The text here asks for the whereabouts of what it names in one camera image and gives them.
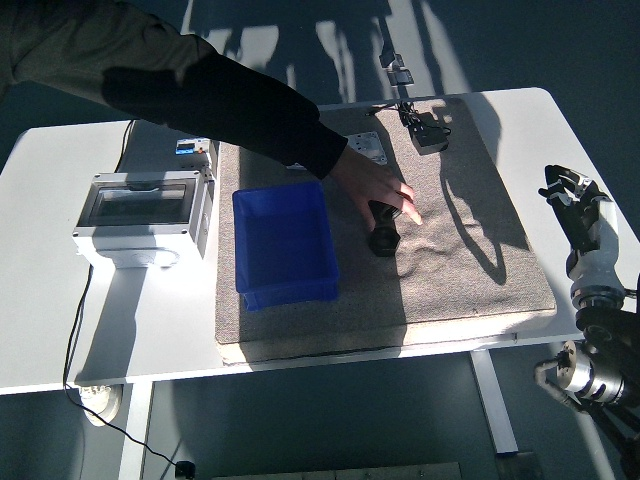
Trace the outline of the person's hand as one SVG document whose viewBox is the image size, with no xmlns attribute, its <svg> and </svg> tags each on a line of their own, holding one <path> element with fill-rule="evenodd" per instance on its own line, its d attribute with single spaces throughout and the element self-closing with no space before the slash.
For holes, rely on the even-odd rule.
<svg viewBox="0 0 640 480">
<path fill-rule="evenodd" d="M 345 147 L 329 175 L 354 203 L 368 231 L 375 227 L 370 201 L 395 207 L 415 224 L 423 224 L 422 216 L 414 205 L 414 190 L 388 168 L 374 163 L 351 147 Z"/>
</svg>

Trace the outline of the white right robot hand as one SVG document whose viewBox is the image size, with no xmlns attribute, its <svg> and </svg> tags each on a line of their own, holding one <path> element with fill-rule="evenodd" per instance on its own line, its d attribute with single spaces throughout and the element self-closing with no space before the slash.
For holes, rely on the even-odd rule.
<svg viewBox="0 0 640 480">
<path fill-rule="evenodd" d="M 595 180 L 561 165 L 544 169 L 547 186 L 539 190 L 570 244 L 566 274 L 571 301 L 590 306 L 622 307 L 625 289 L 615 265 L 619 256 L 616 207 Z"/>
</svg>

